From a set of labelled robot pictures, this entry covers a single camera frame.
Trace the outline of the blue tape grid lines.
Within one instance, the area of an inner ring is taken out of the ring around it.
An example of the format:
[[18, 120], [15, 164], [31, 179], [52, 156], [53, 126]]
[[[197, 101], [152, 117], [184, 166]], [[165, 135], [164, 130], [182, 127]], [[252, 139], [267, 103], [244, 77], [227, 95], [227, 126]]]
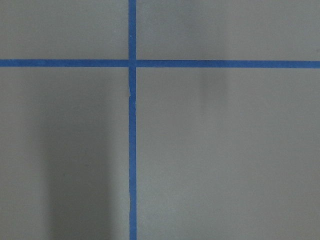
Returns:
[[137, 239], [137, 69], [138, 68], [254, 68], [318, 69], [316, 60], [194, 60], [137, 58], [137, 2], [128, 1], [127, 59], [1, 59], [1, 67], [127, 68], [128, 69], [128, 187], [129, 239]]

